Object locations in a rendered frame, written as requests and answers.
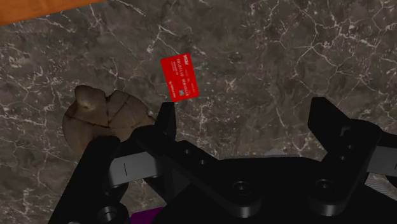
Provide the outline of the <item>purple object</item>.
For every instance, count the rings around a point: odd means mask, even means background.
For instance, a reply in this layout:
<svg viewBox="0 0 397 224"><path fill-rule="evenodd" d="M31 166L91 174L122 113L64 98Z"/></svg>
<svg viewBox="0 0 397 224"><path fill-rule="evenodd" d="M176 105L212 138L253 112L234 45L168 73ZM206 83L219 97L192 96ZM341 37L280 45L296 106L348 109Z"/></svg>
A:
<svg viewBox="0 0 397 224"><path fill-rule="evenodd" d="M157 207L157 208L133 213L130 216L130 224L151 224L155 216L162 209L163 207Z"/></svg>

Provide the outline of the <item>brown cracked bread loaf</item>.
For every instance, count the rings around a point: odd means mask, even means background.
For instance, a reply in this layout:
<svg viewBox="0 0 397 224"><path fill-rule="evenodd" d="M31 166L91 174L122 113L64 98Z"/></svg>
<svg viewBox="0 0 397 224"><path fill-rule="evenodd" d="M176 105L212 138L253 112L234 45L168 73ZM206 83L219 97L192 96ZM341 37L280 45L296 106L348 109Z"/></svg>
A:
<svg viewBox="0 0 397 224"><path fill-rule="evenodd" d="M126 141L134 129L155 123L148 107L137 97L115 90L110 95L88 85L74 89L74 102L62 120L68 145L82 155L90 141L100 136L115 136Z"/></svg>

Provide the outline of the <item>red card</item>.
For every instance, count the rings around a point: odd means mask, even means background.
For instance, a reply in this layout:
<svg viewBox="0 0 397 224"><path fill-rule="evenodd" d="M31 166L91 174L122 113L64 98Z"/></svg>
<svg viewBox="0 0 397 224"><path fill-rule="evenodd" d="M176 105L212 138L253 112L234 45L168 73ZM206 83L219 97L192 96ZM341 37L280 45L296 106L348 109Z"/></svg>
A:
<svg viewBox="0 0 397 224"><path fill-rule="evenodd" d="M172 102L199 96L195 72L189 53L160 60Z"/></svg>

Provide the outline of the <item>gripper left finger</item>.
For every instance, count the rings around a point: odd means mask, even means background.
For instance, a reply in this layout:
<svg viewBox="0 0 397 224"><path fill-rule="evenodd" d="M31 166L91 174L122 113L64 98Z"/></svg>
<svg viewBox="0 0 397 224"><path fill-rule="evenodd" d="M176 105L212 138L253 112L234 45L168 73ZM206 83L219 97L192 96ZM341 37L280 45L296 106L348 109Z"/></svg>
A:
<svg viewBox="0 0 397 224"><path fill-rule="evenodd" d="M143 179L166 202L152 224L235 224L260 208L249 160L218 160L188 141L176 141L173 102L164 102L153 125L126 141L91 141L49 224L130 224L121 203L133 179Z"/></svg>

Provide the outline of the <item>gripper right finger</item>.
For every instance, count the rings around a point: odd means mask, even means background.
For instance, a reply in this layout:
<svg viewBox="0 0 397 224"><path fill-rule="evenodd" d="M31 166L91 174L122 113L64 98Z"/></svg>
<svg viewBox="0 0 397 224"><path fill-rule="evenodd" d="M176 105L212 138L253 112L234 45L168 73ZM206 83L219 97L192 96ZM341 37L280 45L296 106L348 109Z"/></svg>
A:
<svg viewBox="0 0 397 224"><path fill-rule="evenodd" d="M312 98L307 125L326 150L314 171L310 208L322 216L397 215L397 200L365 184L374 173L397 187L397 135L349 118L325 97Z"/></svg>

